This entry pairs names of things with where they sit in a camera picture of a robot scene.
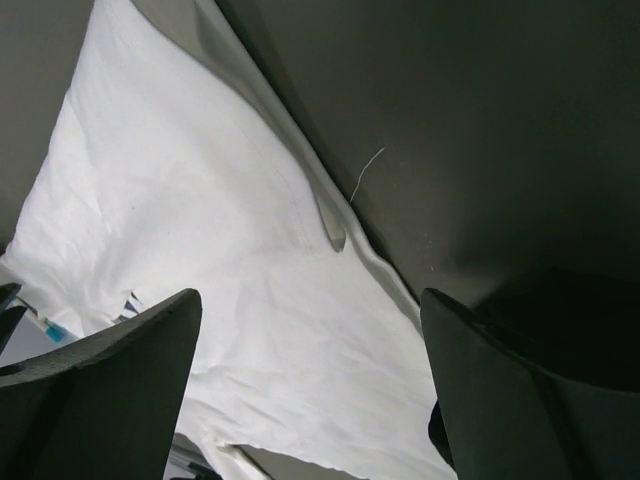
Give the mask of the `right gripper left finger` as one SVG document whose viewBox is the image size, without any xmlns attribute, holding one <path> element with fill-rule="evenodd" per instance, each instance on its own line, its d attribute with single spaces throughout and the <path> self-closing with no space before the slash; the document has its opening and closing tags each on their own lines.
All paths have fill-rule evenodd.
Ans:
<svg viewBox="0 0 640 480">
<path fill-rule="evenodd" d="M 4 479 L 160 479 L 201 324 L 183 290 L 1 370 Z"/>
</svg>

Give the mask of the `white daisy print t-shirt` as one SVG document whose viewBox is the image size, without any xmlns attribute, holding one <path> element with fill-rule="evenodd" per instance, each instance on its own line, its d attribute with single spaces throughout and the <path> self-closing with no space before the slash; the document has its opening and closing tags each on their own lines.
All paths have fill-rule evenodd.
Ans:
<svg viewBox="0 0 640 480">
<path fill-rule="evenodd" d="M 98 1 L 1 263 L 82 338 L 175 292 L 202 323 L 177 431 L 226 479 L 264 450 L 450 479 L 419 308 L 302 139 L 286 146 L 130 1 Z"/>
</svg>

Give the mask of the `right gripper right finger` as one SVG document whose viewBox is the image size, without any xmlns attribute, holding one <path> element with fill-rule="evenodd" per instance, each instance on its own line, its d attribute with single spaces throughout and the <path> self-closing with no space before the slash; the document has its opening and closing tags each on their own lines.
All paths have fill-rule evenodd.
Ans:
<svg viewBox="0 0 640 480">
<path fill-rule="evenodd" d="M 458 478 L 638 478 L 637 360 L 539 343 L 436 289 L 420 318 Z"/>
</svg>

